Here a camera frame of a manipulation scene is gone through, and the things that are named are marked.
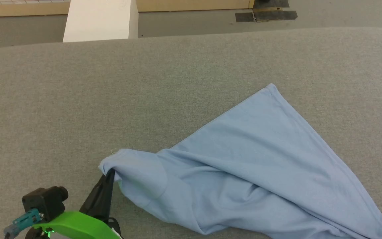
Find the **gray floor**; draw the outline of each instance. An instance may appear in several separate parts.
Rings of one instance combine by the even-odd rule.
[[[139,37],[255,32],[312,27],[382,27],[382,0],[288,0],[297,20],[237,23],[248,10],[139,14]],[[0,18],[0,47],[61,42],[67,16]]]

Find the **cloth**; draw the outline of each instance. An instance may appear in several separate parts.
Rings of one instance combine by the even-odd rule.
[[[273,84],[172,148],[121,149],[100,164],[111,168],[137,206],[198,233],[382,239],[367,191]]]

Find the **light blue t-shirt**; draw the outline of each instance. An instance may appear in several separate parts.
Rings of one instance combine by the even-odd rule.
[[[162,221],[209,234],[382,239],[382,214],[347,165],[270,84],[158,153],[104,159],[121,191]]]

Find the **gray felt surface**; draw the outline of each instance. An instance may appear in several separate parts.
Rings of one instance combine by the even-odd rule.
[[[269,83],[382,212],[382,29],[49,43],[0,48],[0,238],[24,194],[65,186],[78,210],[113,149],[171,147]],[[126,239],[265,238],[166,224],[117,188],[112,216]]]

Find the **green led light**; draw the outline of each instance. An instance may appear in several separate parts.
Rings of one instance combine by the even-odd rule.
[[[48,238],[50,238],[51,237],[51,233],[54,233],[54,230],[52,230],[52,231],[45,230],[45,233],[48,234]]]

